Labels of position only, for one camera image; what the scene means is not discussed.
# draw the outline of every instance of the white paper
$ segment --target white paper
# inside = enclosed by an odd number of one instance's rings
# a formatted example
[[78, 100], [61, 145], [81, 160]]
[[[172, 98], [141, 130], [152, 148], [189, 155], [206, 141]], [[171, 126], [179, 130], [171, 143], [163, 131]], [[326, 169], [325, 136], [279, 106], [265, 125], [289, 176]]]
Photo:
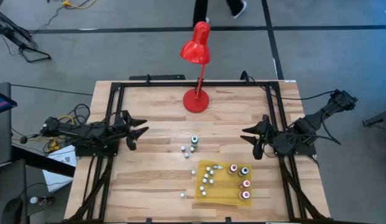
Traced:
[[[53, 152], [52, 155], [48, 155], [48, 158], [55, 159], [59, 162], [76, 167], [75, 148], [72, 145], [69, 145], [67, 147], [64, 147], [63, 149], [59, 149]], [[67, 177], [60, 174], [54, 174], [46, 170], [44, 170], [44, 176], [45, 176], [46, 184], [48, 185], [49, 192], [54, 192], [64, 187], [66, 184], [70, 183], [73, 180], [72, 177]]]

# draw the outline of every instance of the wooden tabletop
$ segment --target wooden tabletop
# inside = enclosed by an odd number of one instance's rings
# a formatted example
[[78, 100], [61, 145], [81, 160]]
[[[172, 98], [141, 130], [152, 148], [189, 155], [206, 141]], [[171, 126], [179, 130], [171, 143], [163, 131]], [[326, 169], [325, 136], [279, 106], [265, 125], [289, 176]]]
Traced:
[[[106, 113], [111, 82], [97, 82], [89, 121], [101, 121]], [[295, 82], [280, 81], [284, 97], [299, 98]], [[106, 207], [106, 222], [215, 222], [231, 217], [233, 221], [287, 221], [288, 213], [277, 158], [254, 159], [252, 146], [239, 136], [244, 128], [255, 125], [269, 114], [265, 91], [253, 87], [204, 87], [209, 107], [194, 114], [183, 107], [183, 95], [189, 87], [126, 88], [122, 109], [133, 118], [147, 119], [150, 129], [130, 151], [125, 140], [114, 159]], [[283, 100], [288, 123], [303, 117], [301, 101]], [[189, 146], [193, 135], [199, 148], [185, 159], [181, 146]], [[272, 149], [265, 148], [269, 156]], [[302, 190], [313, 205], [329, 216], [317, 165], [306, 156], [296, 156]], [[244, 162], [252, 166], [252, 206], [238, 207], [197, 202], [195, 176], [199, 160]], [[78, 161], [65, 218], [81, 206], [90, 163], [89, 157]], [[91, 171], [93, 180], [94, 166]], [[94, 217], [98, 217], [98, 204]], [[295, 216], [299, 217], [295, 194]]]

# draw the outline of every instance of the shoe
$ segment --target shoe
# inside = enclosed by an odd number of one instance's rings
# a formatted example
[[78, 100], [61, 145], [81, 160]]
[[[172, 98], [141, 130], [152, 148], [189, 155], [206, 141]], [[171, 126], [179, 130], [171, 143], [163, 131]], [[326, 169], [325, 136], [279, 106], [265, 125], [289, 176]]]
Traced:
[[238, 12], [238, 14], [233, 16], [232, 18], [233, 19], [237, 19], [246, 10], [246, 8], [247, 8], [247, 3], [245, 1], [242, 1], [242, 9], [241, 9], [241, 11]]

